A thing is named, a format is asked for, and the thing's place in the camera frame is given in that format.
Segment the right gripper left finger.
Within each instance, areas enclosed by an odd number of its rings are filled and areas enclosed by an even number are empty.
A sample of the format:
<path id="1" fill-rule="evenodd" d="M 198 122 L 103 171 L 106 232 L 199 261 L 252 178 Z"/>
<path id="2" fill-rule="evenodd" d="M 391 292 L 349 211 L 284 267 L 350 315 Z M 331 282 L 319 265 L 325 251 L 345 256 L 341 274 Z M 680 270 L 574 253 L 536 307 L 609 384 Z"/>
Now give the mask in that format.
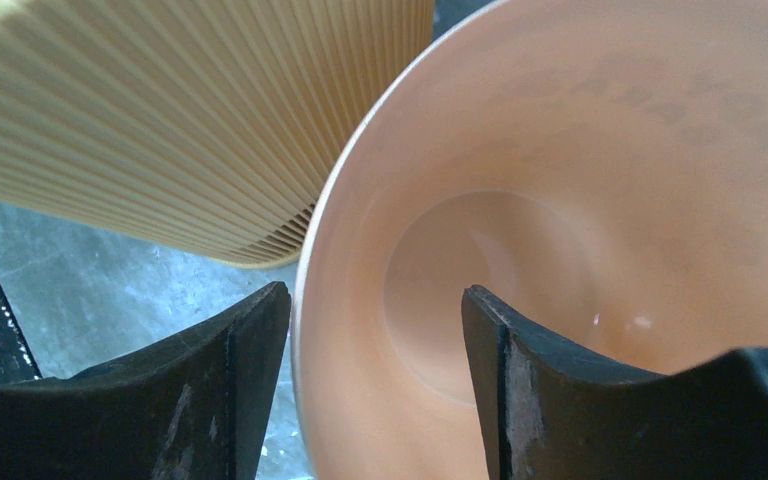
<path id="1" fill-rule="evenodd" d="M 269 283 L 70 378 L 0 385 L 0 479 L 252 479 L 288 334 Z"/>

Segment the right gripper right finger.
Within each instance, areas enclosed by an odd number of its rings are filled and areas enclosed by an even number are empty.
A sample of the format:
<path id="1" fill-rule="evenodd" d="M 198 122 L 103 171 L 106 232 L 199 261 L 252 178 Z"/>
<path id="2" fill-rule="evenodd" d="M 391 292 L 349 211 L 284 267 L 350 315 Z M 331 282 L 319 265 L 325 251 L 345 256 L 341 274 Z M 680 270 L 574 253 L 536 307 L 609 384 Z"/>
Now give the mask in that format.
<path id="1" fill-rule="evenodd" d="M 768 348 L 661 375 L 528 319 L 480 285 L 461 300 L 493 479 L 768 479 Z"/>

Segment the yellow mesh plastic bin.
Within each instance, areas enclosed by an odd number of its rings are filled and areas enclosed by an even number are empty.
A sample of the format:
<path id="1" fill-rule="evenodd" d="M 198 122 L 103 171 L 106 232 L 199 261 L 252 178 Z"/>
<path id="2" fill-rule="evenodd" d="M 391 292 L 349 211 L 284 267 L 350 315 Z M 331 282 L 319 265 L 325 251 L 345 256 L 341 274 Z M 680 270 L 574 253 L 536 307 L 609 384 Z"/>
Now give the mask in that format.
<path id="1" fill-rule="evenodd" d="M 0 1 L 0 202 L 242 268 L 299 255 L 431 1 Z"/>

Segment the orange plastic bin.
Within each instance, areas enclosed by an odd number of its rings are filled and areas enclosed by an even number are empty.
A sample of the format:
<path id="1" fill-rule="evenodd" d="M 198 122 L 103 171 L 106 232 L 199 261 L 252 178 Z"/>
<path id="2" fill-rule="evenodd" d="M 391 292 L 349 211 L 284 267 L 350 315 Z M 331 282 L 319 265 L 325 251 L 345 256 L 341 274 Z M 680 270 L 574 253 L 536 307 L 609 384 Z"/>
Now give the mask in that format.
<path id="1" fill-rule="evenodd" d="M 405 69 L 299 260 L 317 478 L 487 477 L 476 284 L 662 374 L 768 347 L 768 1 L 497 1 Z"/>

